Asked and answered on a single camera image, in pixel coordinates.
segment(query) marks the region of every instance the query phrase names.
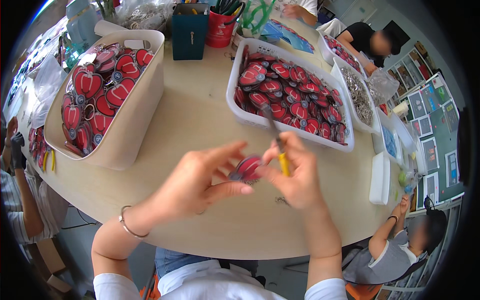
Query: brown bracelet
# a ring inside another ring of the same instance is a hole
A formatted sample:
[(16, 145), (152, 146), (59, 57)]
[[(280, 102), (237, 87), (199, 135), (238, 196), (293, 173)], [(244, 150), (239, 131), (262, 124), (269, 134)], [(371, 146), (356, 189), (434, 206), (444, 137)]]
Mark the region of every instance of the brown bracelet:
[(390, 219), (390, 218), (395, 218), (395, 224), (398, 222), (398, 217), (397, 217), (397, 216), (391, 215), (391, 216), (389, 216), (389, 217), (387, 218), (387, 221), (388, 221), (388, 219)]

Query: blue plastic items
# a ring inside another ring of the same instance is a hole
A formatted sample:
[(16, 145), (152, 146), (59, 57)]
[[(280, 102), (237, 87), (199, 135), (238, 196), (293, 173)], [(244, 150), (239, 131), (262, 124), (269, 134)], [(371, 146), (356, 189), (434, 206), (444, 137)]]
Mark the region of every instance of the blue plastic items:
[(387, 149), (387, 152), (391, 156), (396, 157), (396, 144), (395, 144), (395, 138), (393, 137), (393, 133), (383, 125), (382, 125), (382, 131), (385, 137), (385, 148)]

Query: beige plastic bin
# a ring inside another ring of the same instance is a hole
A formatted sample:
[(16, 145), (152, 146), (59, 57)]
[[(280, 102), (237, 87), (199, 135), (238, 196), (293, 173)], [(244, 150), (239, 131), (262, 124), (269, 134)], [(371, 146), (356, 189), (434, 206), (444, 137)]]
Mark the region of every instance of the beige plastic bin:
[(125, 170), (137, 158), (150, 120), (163, 94), (165, 37), (156, 30), (124, 30), (104, 36), (95, 45), (124, 45), (124, 42), (129, 40), (148, 41), (150, 47), (147, 50), (152, 51), (154, 56), (118, 110), (100, 145), (85, 157), (79, 157), (64, 146), (66, 139), (61, 126), (60, 107), (72, 72), (68, 74), (45, 120), (45, 140), (57, 153), (73, 160), (115, 170)]

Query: chair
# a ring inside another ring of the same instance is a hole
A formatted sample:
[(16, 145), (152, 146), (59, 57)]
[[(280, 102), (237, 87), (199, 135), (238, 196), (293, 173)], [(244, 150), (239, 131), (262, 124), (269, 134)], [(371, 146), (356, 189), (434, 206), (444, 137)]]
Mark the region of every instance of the chair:
[(351, 283), (347, 283), (345, 289), (347, 292), (355, 298), (355, 300), (371, 300), (378, 291), (382, 288), (381, 284), (377, 285), (363, 285), (357, 284), (353, 286)]

